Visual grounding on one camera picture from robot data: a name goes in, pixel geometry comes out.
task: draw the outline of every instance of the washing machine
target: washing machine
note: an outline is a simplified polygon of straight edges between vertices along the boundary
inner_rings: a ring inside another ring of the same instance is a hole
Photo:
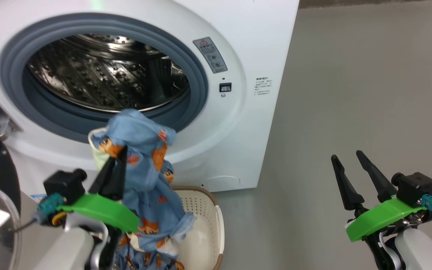
[[[0,136],[22,191],[97,174],[87,134],[124,108],[178,131],[174,184],[255,188],[297,0],[0,0]]]

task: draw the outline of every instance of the cable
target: cable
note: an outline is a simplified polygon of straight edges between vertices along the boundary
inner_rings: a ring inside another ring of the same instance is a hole
[[[131,245],[131,239],[127,234],[124,234],[124,237],[126,238],[126,244],[127,244],[127,255],[126,255],[126,263],[127,266],[129,266],[130,270],[134,270],[134,266],[131,262],[131,255],[130,255],[130,245]]]
[[[36,221],[37,221],[36,219],[31,219],[31,221],[29,221],[25,225],[23,225],[17,229],[9,229],[9,230],[7,230],[7,232],[8,233],[17,233],[17,232],[22,231],[22,230],[26,229],[27,227],[33,225],[34,223],[36,223]]]

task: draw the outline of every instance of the laundry basket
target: laundry basket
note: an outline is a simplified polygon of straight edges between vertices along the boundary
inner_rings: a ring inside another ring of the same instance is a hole
[[[197,217],[181,243],[178,261],[185,270],[218,270],[223,260],[224,221],[214,196],[200,187],[174,187],[186,211]]]

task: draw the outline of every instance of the instruction label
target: instruction label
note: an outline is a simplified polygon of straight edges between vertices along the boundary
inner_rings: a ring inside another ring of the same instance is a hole
[[[220,73],[228,70],[228,67],[226,67],[226,63],[224,63],[221,53],[219,53],[218,48],[216,48],[216,45],[213,43],[211,38],[205,37],[197,39],[193,41],[193,43],[202,53],[204,58],[206,58],[206,61],[211,67],[213,73]]]
[[[268,77],[256,78],[256,83],[254,84],[254,95],[267,95],[271,92],[272,86],[273,80],[269,79]]]

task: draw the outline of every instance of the concrete floor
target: concrete floor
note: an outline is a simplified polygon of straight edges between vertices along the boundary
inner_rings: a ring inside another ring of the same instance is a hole
[[[432,177],[432,1],[298,12],[259,186],[216,194],[226,227],[221,270],[376,269],[365,243],[345,234],[353,214],[330,162],[337,154],[374,207],[358,149],[389,178]],[[421,227],[432,238],[432,223]],[[28,246],[54,232],[24,232],[19,269],[42,252]]]

